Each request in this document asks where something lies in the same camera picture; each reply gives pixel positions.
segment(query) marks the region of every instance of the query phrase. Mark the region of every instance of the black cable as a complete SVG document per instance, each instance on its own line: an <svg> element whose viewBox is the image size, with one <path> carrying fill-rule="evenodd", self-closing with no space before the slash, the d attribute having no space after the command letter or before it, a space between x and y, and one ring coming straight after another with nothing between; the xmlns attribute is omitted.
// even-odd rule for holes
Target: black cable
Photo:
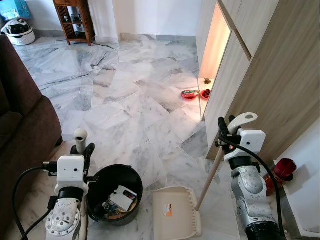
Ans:
<svg viewBox="0 0 320 240"><path fill-rule="evenodd" d="M254 152L250 151L249 149L246 149L243 146L240 146L238 144L235 144L223 137L218 137L218 139L220 139L222 142L229 144L231 146L234 146L237 149L240 149L244 152L246 152L247 154L250 154L252 157L254 157L255 159L258 160L259 163L261 163L261 165L265 168L265 170L267 171L267 173L270 175L270 178L273 182L274 188L275 188L275 197L276 197L276 209L277 209L277 213L278 213L278 222L279 222L279 228L280 228L280 233L283 237L285 237L285 230L284 230L284 226L282 223L282 213L281 213L281 202L280 202L280 191L278 188L278 184L277 181L273 175L273 173L271 172L271 170L269 169L269 167L267 166L267 164L265 164L265 162L258 156L256 155Z"/></svg>
<svg viewBox="0 0 320 240"><path fill-rule="evenodd" d="M27 231L25 231L25 233L23 234L23 236L20 240L27 240L28 233L30 233L32 231L32 229L35 228L35 226L37 226L43 219L45 219L46 216L48 216L50 212L51 212L51 209L48 209L48 211L46 211L46 213L42 217L40 217L34 224L32 224L31 227L29 227Z"/></svg>
<svg viewBox="0 0 320 240"><path fill-rule="evenodd" d="M15 183L15 186L14 186L14 189L13 189L13 192L12 192L12 197L11 197L11 208L12 208L12 211L13 211L13 218L16 222L16 225L18 226L19 228L19 231L22 235L25 234L25 230L24 230L24 227L22 226L20 220L19 220L19 217L18 217L18 214L17 214L17 211L16 211L16 192L17 192L17 189L18 189L18 186L19 186L19 183L21 182L21 180L24 178L25 175L27 175L28 173L32 172L32 171L35 171L35 170L40 170L42 169L41 166L39 167L33 167L33 168L30 168L28 169L27 171L25 171L24 173L22 173L20 175L20 177L18 178L18 180L16 181Z"/></svg>

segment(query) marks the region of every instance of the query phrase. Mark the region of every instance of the trash in bucket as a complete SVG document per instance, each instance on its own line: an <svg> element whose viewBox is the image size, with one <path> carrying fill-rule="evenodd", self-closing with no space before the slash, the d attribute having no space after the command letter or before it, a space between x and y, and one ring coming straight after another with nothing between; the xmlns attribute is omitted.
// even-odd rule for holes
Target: trash in bucket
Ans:
<svg viewBox="0 0 320 240"><path fill-rule="evenodd" d="M95 174L86 198L88 215L95 221L123 226L138 214L143 195L139 174L126 165L111 165Z"/></svg>

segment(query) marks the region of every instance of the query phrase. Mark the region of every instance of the sofa armrest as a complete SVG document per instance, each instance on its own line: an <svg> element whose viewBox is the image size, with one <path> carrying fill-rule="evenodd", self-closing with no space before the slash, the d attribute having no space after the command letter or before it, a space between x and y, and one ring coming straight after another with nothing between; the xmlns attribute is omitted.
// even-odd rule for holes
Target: sofa armrest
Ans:
<svg viewBox="0 0 320 240"><path fill-rule="evenodd" d="M6 36L0 36L0 53L0 79L11 111L26 116L42 94Z"/></svg>

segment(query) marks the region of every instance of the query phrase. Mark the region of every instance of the marble floor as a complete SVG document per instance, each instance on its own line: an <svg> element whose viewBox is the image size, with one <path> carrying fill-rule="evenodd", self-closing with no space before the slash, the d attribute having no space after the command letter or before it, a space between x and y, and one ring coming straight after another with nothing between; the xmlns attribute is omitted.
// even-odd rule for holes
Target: marble floor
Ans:
<svg viewBox="0 0 320 240"><path fill-rule="evenodd" d="M77 128L95 143L90 174L112 164L132 166L144 193L139 214L122 227L90 220L88 240L152 240L154 190L169 186L194 189L199 198L211 169L206 159L206 125L198 100L181 98L197 89L199 64L195 41L156 41L140 35L120 44L67 45L60 38L41 37L16 46L42 94L60 119L65 142L51 160L68 154ZM238 240L230 168L222 164L200 209L200 240ZM46 211L56 178L41 173L19 215L25 229ZM19 240L14 224L4 239ZM44 223L30 234L44 240Z"/></svg>

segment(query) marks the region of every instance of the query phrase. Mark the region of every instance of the dustpan handle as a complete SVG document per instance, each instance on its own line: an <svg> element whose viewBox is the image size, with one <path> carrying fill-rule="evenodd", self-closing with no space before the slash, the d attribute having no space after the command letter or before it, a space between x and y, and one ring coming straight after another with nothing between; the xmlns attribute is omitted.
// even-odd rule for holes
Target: dustpan handle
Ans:
<svg viewBox="0 0 320 240"><path fill-rule="evenodd" d="M213 162L213 167L212 167L212 170L210 172L210 175L209 175L208 179L206 180L206 183L205 183L204 188L202 190L202 193L201 193L201 196L199 198L198 204L195 207L196 211L199 211L200 206L201 206L202 202L205 199L205 196L206 196L206 194L208 192L208 189L209 189L209 187L211 185L212 180L214 179L214 177L216 175L216 172L218 170L218 167L219 167L220 162L223 159L223 157L224 157L224 152L222 150L222 147L220 147L220 149L218 151L218 154L216 155L215 160Z"/></svg>

